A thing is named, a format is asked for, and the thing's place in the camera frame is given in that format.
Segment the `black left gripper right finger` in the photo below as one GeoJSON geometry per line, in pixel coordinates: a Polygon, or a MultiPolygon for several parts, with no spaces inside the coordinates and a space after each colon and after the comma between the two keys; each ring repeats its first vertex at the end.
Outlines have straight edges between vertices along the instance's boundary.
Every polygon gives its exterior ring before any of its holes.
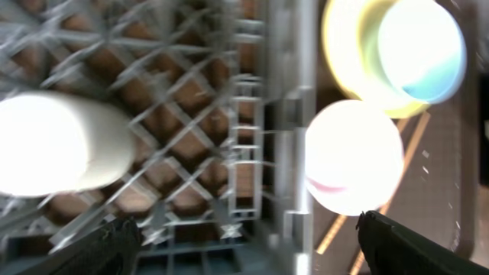
{"type": "Polygon", "coordinates": [[[356,229],[373,275],[488,275],[487,268],[377,211],[361,213],[356,229]]]}

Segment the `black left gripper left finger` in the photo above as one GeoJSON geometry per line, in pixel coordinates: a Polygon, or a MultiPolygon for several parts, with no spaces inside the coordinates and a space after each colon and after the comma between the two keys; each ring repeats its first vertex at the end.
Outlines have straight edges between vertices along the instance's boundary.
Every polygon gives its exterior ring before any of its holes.
{"type": "Polygon", "coordinates": [[[130,275],[142,233],[131,218],[117,218],[17,275],[130,275]]]}

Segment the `white pink-rimmed bowl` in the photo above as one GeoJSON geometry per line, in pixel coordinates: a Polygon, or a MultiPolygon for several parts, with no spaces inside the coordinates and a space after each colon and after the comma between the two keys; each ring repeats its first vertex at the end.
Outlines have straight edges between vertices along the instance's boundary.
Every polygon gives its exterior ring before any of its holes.
{"type": "Polygon", "coordinates": [[[387,203],[404,168],[400,132],[381,110],[341,100],[322,109],[305,134],[305,183],[331,212],[358,216],[387,203]]]}

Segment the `white cup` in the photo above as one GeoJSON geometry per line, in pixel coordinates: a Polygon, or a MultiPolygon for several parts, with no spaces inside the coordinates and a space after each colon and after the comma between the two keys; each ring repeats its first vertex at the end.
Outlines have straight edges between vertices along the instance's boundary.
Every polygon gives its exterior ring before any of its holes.
{"type": "Polygon", "coordinates": [[[110,185],[136,157],[129,120],[116,107],[57,92],[1,102],[1,192],[20,197],[110,185]]]}

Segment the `light blue cup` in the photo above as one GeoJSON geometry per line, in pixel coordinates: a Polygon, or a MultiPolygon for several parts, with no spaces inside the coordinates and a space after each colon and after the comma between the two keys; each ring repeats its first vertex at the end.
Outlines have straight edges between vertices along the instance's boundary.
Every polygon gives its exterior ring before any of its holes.
{"type": "Polygon", "coordinates": [[[467,47],[461,28],[435,1],[404,0],[388,8],[377,48],[390,84],[421,102],[444,102],[464,79],[467,47]]]}

